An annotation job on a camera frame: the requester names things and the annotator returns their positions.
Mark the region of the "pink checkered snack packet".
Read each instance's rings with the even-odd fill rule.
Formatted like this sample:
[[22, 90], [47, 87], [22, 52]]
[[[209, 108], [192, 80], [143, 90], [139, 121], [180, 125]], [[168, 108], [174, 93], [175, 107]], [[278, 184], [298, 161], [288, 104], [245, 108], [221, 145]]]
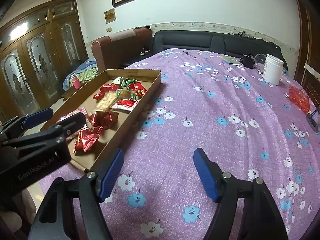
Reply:
[[64, 116], [61, 117], [57, 122], [61, 122], [62, 120], [65, 120], [65, 119], [67, 119], [68, 117], [71, 117], [71, 116], [73, 116], [73, 115], [75, 115], [75, 114], [77, 114], [77, 113], [82, 113], [85, 117], [88, 117], [88, 114], [87, 114], [86, 109], [85, 109], [84, 107], [82, 107], [82, 108], [78, 108], [78, 109], [76, 109], [76, 110], [74, 110], [74, 111], [72, 111], [72, 112], [64, 115]]

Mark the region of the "small red foil candy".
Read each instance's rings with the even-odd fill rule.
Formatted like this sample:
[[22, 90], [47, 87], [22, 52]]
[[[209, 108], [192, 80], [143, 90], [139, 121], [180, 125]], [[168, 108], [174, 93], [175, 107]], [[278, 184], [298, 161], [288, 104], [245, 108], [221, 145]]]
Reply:
[[80, 129], [73, 148], [73, 154], [77, 152], [88, 152], [98, 141], [103, 130], [103, 126]]

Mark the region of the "shiny red foil snack bag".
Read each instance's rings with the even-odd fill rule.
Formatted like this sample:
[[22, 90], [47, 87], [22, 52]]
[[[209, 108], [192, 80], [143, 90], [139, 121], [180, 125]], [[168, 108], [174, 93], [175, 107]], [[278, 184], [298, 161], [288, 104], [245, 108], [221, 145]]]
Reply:
[[103, 126], [110, 129], [118, 121], [118, 113], [113, 111], [94, 111], [89, 115], [88, 120], [93, 127]]

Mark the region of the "yellow biscuit bar packet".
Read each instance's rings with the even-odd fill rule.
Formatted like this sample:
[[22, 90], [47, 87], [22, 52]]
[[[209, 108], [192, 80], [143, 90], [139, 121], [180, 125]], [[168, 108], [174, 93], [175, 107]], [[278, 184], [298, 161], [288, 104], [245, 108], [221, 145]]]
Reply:
[[93, 111], [108, 111], [116, 102], [116, 93], [106, 93], [104, 97], [96, 104]]

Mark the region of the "red candy bar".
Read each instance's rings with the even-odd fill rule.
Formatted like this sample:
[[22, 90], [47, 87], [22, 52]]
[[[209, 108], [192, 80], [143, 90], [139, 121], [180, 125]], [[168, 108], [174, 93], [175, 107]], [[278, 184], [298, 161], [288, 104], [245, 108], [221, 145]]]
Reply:
[[119, 85], [119, 84], [114, 84], [114, 83], [111, 83], [111, 84], [103, 84], [103, 85], [100, 87], [100, 92], [101, 92], [101, 93], [116, 92], [119, 88], [120, 88], [120, 85]]

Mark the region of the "clear green-edged cake packet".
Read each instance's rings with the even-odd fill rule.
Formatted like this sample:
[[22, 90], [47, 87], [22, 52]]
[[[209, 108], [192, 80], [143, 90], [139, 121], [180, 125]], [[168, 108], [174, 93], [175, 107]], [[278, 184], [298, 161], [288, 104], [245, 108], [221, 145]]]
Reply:
[[123, 99], [136, 100], [136, 93], [134, 91], [127, 90], [127, 89], [118, 89], [116, 90], [116, 97], [119, 100], [123, 100]]

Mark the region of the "white red sachet packet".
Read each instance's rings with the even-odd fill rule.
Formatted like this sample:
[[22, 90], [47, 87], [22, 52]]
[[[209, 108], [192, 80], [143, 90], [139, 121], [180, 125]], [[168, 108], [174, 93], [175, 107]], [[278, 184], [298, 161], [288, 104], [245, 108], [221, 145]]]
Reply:
[[121, 111], [132, 111], [139, 103], [137, 99], [121, 99], [116, 102], [111, 109]]

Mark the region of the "cream white snack packet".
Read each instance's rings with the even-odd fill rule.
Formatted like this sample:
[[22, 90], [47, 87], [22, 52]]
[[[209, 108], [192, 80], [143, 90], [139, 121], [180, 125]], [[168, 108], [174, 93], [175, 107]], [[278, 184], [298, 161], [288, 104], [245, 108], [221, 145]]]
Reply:
[[113, 81], [112, 84], [116, 84], [116, 85], [121, 85], [123, 78], [120, 77], [116, 77]]

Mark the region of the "green twist-wrapped candy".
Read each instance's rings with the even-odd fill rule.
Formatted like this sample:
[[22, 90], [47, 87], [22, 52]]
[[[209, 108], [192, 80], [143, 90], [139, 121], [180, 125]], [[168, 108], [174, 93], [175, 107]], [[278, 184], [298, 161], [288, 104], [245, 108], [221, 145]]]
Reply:
[[122, 88], [130, 88], [130, 85], [133, 83], [137, 83], [138, 81], [136, 79], [129, 79], [128, 77], [121, 77], [120, 78], [120, 86]]

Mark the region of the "small red candy packet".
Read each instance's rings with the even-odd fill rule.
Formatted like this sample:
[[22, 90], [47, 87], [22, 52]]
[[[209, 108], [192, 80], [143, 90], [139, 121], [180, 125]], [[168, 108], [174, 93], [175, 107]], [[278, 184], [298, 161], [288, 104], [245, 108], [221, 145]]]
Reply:
[[135, 92], [136, 96], [143, 96], [147, 92], [141, 82], [131, 83], [129, 84], [129, 87]]

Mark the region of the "pink water bottle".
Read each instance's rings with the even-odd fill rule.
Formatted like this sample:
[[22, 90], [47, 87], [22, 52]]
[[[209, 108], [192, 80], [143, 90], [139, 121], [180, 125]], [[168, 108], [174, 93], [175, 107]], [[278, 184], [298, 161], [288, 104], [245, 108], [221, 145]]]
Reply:
[[80, 82], [80, 80], [78, 79], [77, 76], [73, 76], [72, 77], [72, 84], [73, 84], [75, 89], [79, 89], [81, 87], [81, 82]]

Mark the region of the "brown wooden glass cabinet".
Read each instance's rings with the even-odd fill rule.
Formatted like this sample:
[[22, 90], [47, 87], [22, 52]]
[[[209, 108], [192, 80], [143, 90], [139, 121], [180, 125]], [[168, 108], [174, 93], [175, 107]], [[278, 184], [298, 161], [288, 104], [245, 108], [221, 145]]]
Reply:
[[52, 0], [1, 27], [1, 122], [60, 100], [88, 54], [76, 0]]

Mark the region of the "black stand base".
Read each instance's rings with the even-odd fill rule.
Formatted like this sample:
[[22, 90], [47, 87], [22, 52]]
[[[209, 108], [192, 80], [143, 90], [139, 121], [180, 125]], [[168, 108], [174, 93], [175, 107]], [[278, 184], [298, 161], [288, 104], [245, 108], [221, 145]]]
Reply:
[[316, 120], [313, 118], [316, 114], [319, 113], [319, 109], [316, 109], [315, 111], [313, 112], [309, 112], [307, 115], [306, 115], [306, 120], [309, 124], [309, 126], [312, 128], [312, 130], [316, 133], [319, 132], [319, 125], [317, 124]]

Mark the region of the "purple floral tablecloth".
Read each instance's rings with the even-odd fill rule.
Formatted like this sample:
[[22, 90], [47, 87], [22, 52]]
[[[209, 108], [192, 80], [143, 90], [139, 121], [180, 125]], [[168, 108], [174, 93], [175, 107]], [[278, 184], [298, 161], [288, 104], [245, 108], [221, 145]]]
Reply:
[[[288, 238], [305, 236], [319, 211], [319, 134], [289, 100], [296, 81], [272, 85], [217, 53], [178, 48], [126, 69], [160, 70], [161, 85], [118, 146], [124, 165], [101, 205], [114, 239], [204, 238], [217, 205], [195, 168], [197, 148], [238, 179], [263, 179]], [[82, 175], [67, 164], [40, 185]]]

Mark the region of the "small black pouch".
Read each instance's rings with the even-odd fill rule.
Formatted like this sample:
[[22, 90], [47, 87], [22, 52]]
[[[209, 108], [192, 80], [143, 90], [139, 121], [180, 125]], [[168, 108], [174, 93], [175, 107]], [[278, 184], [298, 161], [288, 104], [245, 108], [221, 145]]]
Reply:
[[255, 68], [255, 63], [254, 63], [254, 57], [249, 54], [249, 55], [243, 55], [242, 58], [240, 59], [240, 63], [249, 69]]

